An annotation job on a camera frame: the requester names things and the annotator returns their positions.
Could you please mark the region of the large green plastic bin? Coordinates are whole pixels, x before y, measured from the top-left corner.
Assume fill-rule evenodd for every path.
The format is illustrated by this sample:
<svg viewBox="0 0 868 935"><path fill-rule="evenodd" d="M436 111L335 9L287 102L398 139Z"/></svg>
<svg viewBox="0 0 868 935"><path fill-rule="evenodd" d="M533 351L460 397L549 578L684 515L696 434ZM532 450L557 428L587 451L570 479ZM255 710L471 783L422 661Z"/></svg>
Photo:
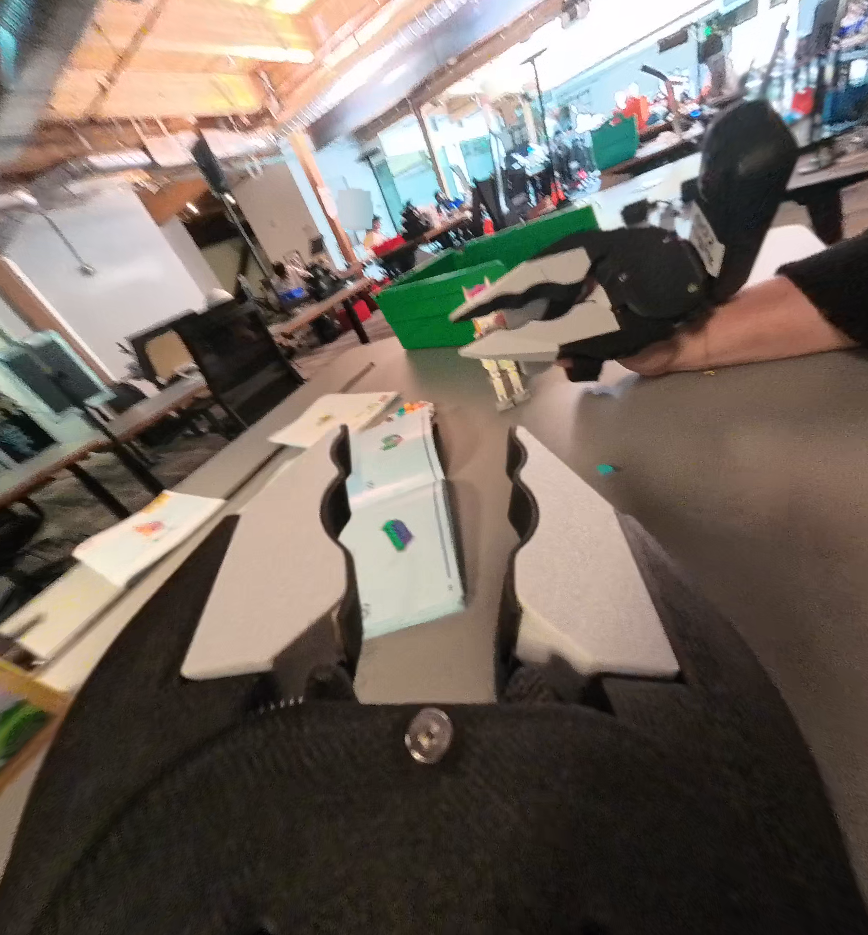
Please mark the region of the large green plastic bin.
<svg viewBox="0 0 868 935"><path fill-rule="evenodd" d="M442 251L377 295L381 313L406 350L459 348L474 339L472 321L450 320L464 290L496 281L573 233L598 228L592 205L570 207Z"/></svg>

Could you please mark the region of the white lego unicorn model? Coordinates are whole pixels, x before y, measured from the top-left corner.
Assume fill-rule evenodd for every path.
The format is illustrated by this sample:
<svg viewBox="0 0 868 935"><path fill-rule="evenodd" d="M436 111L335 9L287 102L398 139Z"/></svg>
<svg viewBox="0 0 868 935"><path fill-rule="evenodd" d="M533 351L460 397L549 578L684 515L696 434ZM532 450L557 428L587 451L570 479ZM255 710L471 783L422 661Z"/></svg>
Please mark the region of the white lego unicorn model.
<svg viewBox="0 0 868 935"><path fill-rule="evenodd" d="M475 341L495 331L504 330L507 326L502 312L492 312L475 318L472 323ZM498 412L509 411L531 398L531 393L524 384L521 368L516 361L504 358L480 358L479 363L489 376L496 396Z"/></svg>

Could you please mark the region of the closed booklet with red picture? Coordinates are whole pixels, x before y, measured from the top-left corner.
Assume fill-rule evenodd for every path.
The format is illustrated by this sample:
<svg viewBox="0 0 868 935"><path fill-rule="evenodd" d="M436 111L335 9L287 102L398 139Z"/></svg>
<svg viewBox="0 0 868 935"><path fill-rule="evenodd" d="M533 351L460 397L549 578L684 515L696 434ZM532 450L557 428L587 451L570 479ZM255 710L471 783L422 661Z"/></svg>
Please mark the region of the closed booklet with red picture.
<svg viewBox="0 0 868 935"><path fill-rule="evenodd" d="M122 588L193 536L225 503L165 490L139 512L78 544L72 557Z"/></svg>

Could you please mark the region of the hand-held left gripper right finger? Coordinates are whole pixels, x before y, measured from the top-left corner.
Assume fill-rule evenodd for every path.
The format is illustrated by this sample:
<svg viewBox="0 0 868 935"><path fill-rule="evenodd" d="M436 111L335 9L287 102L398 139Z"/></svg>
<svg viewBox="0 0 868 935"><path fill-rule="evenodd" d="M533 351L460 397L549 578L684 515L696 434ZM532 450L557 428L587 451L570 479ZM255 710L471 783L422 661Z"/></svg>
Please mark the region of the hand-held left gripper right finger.
<svg viewBox="0 0 868 935"><path fill-rule="evenodd" d="M499 658L581 677L677 677L680 664L618 513L523 427L511 427Z"/></svg>

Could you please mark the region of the small green plastic bin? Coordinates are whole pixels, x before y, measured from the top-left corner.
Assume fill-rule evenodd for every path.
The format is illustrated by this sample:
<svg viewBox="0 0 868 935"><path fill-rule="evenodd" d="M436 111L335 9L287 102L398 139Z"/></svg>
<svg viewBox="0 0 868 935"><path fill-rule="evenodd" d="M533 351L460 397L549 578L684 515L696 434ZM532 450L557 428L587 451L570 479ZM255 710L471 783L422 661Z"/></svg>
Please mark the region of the small green plastic bin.
<svg viewBox="0 0 868 935"><path fill-rule="evenodd" d="M639 147L638 118L634 114L614 115L591 131L592 157L602 173L636 156Z"/></svg>

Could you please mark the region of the person's right hand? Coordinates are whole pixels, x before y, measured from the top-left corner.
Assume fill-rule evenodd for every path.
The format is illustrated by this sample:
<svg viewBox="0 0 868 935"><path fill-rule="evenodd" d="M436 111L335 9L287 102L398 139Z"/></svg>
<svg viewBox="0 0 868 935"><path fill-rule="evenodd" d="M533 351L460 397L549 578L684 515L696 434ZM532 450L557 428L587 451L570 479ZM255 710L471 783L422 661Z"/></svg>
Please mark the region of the person's right hand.
<svg viewBox="0 0 868 935"><path fill-rule="evenodd" d="M642 378L651 379L672 373L707 371L713 368L708 350L708 326L706 323L685 326L670 338L615 362Z"/></svg>

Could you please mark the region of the person's right forearm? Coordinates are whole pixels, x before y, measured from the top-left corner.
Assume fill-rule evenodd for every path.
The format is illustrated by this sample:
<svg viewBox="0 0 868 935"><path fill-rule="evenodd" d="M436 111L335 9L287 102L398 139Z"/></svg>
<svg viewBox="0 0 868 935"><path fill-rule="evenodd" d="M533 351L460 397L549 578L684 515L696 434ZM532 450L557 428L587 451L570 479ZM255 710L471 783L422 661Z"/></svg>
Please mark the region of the person's right forearm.
<svg viewBox="0 0 868 935"><path fill-rule="evenodd" d="M690 339L689 362L725 368L853 348L868 353L868 229L720 307Z"/></svg>

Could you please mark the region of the open lego instruction booklet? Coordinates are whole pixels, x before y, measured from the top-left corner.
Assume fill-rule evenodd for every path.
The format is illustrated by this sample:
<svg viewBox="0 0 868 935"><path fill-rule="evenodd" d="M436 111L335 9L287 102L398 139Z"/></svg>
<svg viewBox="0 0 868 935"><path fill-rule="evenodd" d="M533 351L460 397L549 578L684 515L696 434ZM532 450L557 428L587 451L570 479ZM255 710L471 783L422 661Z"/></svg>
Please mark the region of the open lego instruction booklet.
<svg viewBox="0 0 868 935"><path fill-rule="evenodd" d="M385 419L351 440L350 519L339 541L351 555L364 639L463 610L451 492L436 416Z"/></svg>

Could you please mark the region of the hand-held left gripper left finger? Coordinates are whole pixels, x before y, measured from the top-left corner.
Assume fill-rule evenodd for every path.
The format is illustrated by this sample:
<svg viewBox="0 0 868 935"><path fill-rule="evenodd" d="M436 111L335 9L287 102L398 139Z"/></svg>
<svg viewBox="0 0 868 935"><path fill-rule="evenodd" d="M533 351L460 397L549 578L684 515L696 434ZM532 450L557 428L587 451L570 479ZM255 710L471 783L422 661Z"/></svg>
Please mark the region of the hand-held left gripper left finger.
<svg viewBox="0 0 868 935"><path fill-rule="evenodd" d="M324 666L353 675L362 616L350 520L348 427L288 461L240 509L184 656L186 680L270 674L306 680Z"/></svg>

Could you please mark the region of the black office chair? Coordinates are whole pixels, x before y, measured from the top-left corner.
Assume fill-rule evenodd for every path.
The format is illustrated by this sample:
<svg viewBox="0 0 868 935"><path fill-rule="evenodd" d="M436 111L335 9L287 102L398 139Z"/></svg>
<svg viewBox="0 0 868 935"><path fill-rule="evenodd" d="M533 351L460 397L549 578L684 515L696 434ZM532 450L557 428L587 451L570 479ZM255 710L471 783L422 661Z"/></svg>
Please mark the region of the black office chair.
<svg viewBox="0 0 868 935"><path fill-rule="evenodd" d="M206 310L189 310L126 338L144 378L169 383L157 345L176 338L229 427L241 433L305 384L305 378L270 333L253 301L232 298Z"/></svg>

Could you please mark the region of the long dark table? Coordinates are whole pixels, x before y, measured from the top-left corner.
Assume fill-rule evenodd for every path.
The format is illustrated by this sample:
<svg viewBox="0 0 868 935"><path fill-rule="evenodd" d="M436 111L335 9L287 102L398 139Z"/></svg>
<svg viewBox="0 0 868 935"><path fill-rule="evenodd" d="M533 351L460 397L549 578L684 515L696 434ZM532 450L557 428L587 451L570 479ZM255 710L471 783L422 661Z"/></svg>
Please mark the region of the long dark table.
<svg viewBox="0 0 868 935"><path fill-rule="evenodd" d="M68 471L99 504L116 518L124 519L130 511L84 469L84 460L95 453L110 452L152 497L158 497L165 485L154 476L147 463L136 456L133 445L143 432L159 424L164 417L183 410L206 390L205 380L181 380L139 401L122 414L105 422L95 421L71 440L10 467L0 474L0 510L29 497L60 472Z"/></svg>

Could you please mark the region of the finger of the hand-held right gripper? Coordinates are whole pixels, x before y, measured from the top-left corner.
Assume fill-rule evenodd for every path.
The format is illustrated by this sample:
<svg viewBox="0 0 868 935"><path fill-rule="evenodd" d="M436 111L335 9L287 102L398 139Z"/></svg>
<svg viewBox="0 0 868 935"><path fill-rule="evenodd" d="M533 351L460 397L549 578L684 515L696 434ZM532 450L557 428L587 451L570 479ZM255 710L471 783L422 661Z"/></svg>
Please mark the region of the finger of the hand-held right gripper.
<svg viewBox="0 0 868 935"><path fill-rule="evenodd" d="M553 362L564 346L615 333L619 324L603 287L573 306L559 318L532 320L520 327L488 330L459 349L459 356L477 360L513 360L525 363Z"/></svg>
<svg viewBox="0 0 868 935"><path fill-rule="evenodd" d="M522 310L541 301L538 318L551 320L567 312L583 292L592 263L584 249L551 253L525 261L495 282L484 282L450 312L451 321L470 321L497 312Z"/></svg>

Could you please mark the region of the closed booklet with green picture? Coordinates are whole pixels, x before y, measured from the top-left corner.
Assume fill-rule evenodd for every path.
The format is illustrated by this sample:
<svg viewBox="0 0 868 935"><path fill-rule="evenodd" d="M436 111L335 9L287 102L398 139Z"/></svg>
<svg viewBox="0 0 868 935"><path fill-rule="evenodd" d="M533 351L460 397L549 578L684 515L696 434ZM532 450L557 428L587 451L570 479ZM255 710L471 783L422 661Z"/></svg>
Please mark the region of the closed booklet with green picture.
<svg viewBox="0 0 868 935"><path fill-rule="evenodd" d="M308 450L340 427L353 434L375 425L400 400L398 392L325 394L267 440L279 447Z"/></svg>

